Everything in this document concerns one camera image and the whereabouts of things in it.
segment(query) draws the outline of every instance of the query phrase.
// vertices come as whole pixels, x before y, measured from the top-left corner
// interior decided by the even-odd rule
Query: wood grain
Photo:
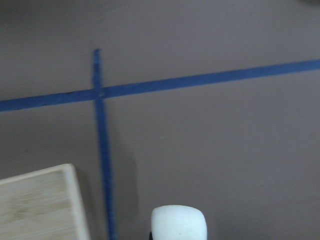
[[[89,239],[72,165],[0,181],[0,240]]]

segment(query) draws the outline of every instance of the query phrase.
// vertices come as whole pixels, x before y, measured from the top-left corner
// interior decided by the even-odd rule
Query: blue painter's tape
[[[58,105],[93,100],[94,91],[81,90],[0,101],[0,112],[30,109],[47,105]]]
[[[97,121],[97,133],[101,157],[102,182],[104,188],[104,203],[107,216],[107,229],[109,240],[117,240],[115,209],[113,202],[113,182],[110,156],[110,145],[108,138],[107,114],[103,102],[103,91],[101,84],[101,60],[99,50],[94,51],[93,56],[93,87],[95,95],[95,116]]]
[[[104,98],[320,70],[320,60],[285,63],[103,88]]]

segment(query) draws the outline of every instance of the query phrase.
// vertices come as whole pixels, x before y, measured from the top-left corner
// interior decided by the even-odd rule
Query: vertical blue tape line
[[[107,115],[103,102],[103,89],[101,85],[101,59],[100,51],[93,53],[93,87],[95,93],[95,116],[97,121],[97,134],[102,168],[102,183],[104,190],[104,204],[107,216],[107,228],[109,240],[117,240],[115,209],[113,202],[112,166],[110,157],[110,145],[107,128]]]

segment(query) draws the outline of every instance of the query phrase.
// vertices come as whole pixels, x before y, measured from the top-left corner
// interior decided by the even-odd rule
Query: white object
[[[151,216],[153,240],[207,240],[207,224],[201,211],[190,206],[166,205]]]

